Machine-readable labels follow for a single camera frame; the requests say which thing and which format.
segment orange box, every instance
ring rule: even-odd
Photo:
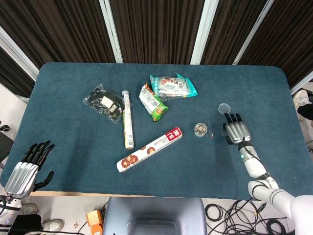
[[[100,211],[95,210],[87,213],[88,226],[91,228],[92,235],[102,235],[103,220]]]

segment table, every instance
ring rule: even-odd
[[[190,78],[199,95],[165,102],[169,110],[153,123],[139,100],[149,75]],[[115,94],[130,92],[135,148],[180,127],[181,140],[126,172],[116,163],[131,154],[124,148],[123,125],[113,124],[82,100],[97,85]],[[296,117],[284,73],[267,66],[192,66],[105,63],[48,63],[39,73],[16,141],[0,178],[5,185],[25,150],[51,140],[38,181],[55,175],[39,191],[122,195],[247,199],[251,180],[238,154],[221,135],[228,103],[240,113],[252,143],[280,188],[294,196],[312,194],[313,166]],[[205,137],[193,127],[209,123]]]

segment silver robot hand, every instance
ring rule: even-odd
[[[50,141],[40,144],[33,144],[26,151],[21,162],[17,163],[4,188],[8,197],[23,199],[32,191],[47,186],[53,178],[54,171],[49,172],[47,178],[40,183],[36,183],[38,172],[43,166],[49,152],[54,148],[54,144],[48,146]]]
[[[251,136],[246,127],[246,124],[242,121],[239,114],[224,114],[227,120],[227,124],[224,123],[223,128],[227,132],[227,143],[239,145],[243,141],[250,141]]]

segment person's foot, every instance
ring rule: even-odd
[[[36,214],[38,211],[37,205],[34,203],[26,203],[22,205],[20,209],[19,215],[26,215],[26,214]]]
[[[41,229],[41,230],[49,231],[51,233],[30,232],[30,233],[26,233],[25,235],[54,235],[57,232],[61,231],[61,229],[64,227],[64,221],[61,219],[53,219],[51,221],[43,223],[41,226],[43,227],[43,229]]]
[[[306,104],[312,104],[312,102],[309,102],[308,93],[305,90],[298,91],[293,97],[293,102],[299,121],[303,121],[305,118],[298,113],[298,108]]]

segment snack package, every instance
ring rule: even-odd
[[[157,138],[151,143],[143,146],[141,149],[137,150],[131,155],[123,158],[116,164],[116,167],[119,172],[126,171],[134,165],[137,165],[138,163],[157,153],[158,151],[169,146],[170,144],[178,141],[181,137],[182,132],[178,127],[176,127],[160,138]]]
[[[153,122],[159,121],[162,114],[168,110],[159,97],[148,87],[146,83],[140,91],[139,99],[152,116]]]
[[[123,112],[125,148],[132,149],[134,148],[134,138],[133,138],[132,113],[129,92],[122,91],[122,96],[124,98],[125,105],[125,110]]]
[[[120,121],[123,116],[124,99],[103,89],[102,84],[97,86],[84,100],[94,110],[105,115],[113,123]]]
[[[162,101],[198,95],[191,81],[178,73],[177,77],[153,77],[150,75],[150,80],[152,90]]]

